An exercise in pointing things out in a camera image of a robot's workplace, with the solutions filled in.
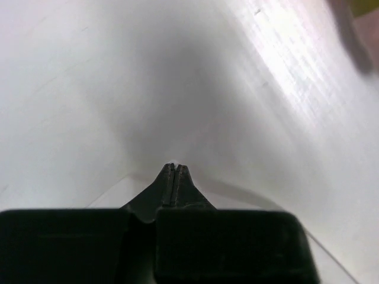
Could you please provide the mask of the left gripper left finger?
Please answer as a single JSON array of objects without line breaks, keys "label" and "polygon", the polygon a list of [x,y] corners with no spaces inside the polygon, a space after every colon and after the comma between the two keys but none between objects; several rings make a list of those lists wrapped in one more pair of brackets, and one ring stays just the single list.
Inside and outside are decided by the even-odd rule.
[{"label": "left gripper left finger", "polygon": [[1,283],[114,283],[123,241],[155,221],[173,164],[121,208],[1,212]]}]

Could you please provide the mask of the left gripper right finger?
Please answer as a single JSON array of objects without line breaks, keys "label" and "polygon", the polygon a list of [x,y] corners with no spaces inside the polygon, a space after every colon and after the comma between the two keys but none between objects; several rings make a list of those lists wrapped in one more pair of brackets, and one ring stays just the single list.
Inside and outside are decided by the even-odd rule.
[{"label": "left gripper right finger", "polygon": [[157,283],[319,283],[299,220],[283,211],[216,209],[186,166],[168,166],[155,218]]}]

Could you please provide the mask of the white graphic print t shirt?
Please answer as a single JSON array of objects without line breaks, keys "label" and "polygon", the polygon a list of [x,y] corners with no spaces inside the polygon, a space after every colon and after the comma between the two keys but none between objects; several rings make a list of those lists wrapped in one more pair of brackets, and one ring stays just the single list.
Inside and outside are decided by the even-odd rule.
[{"label": "white graphic print t shirt", "polygon": [[378,282],[378,69],[345,1],[2,1],[1,209],[116,207],[165,163]]}]

